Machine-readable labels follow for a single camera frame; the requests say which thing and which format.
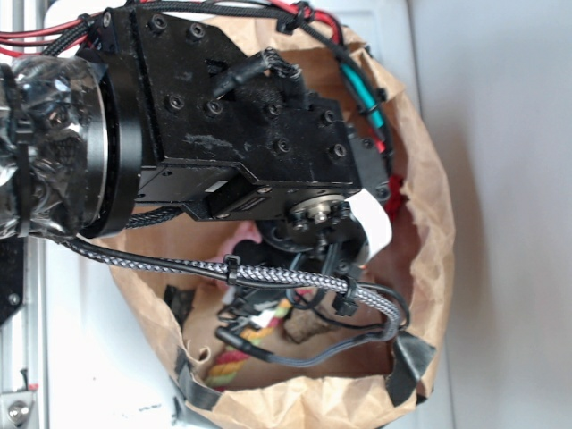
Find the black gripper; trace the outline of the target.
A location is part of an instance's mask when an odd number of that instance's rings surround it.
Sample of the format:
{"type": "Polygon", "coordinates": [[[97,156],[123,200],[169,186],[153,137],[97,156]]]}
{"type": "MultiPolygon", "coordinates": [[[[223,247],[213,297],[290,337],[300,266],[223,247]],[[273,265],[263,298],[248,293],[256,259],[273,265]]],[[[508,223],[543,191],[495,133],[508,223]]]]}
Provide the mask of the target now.
{"type": "Polygon", "coordinates": [[[240,351],[261,352],[261,348],[242,340],[239,334],[251,324],[252,317],[275,307],[281,299],[291,304],[288,315],[294,309],[312,311],[331,329],[341,327],[339,319],[321,311],[325,288],[316,288],[313,297],[306,299],[303,289],[314,285],[300,280],[299,275],[309,272],[358,277],[359,267],[371,257],[370,214],[371,194],[362,189],[348,199],[327,195],[294,206],[290,224],[258,222],[262,242],[239,242],[233,253],[225,257],[225,264],[233,271],[251,266],[263,274],[284,269],[288,276],[269,288],[229,281],[232,299],[218,314],[223,326],[216,330],[216,337],[240,351]]]}

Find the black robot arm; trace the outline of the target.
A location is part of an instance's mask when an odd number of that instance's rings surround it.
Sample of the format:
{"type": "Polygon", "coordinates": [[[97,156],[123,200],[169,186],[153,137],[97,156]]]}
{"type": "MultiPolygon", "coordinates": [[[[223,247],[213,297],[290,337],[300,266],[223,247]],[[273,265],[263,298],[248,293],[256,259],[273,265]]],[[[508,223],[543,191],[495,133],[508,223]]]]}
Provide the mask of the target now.
{"type": "Polygon", "coordinates": [[[363,264],[369,243],[349,199],[364,190],[338,105],[268,47],[244,54],[184,12],[275,21],[330,49],[360,104],[369,86],[341,27],[305,3],[239,8],[128,3],[64,28],[1,68],[1,236],[35,236],[108,265],[197,274],[247,289],[345,291],[329,272],[363,264]],[[320,274],[176,261],[97,248],[94,238],[162,223],[260,223],[320,274]]]}

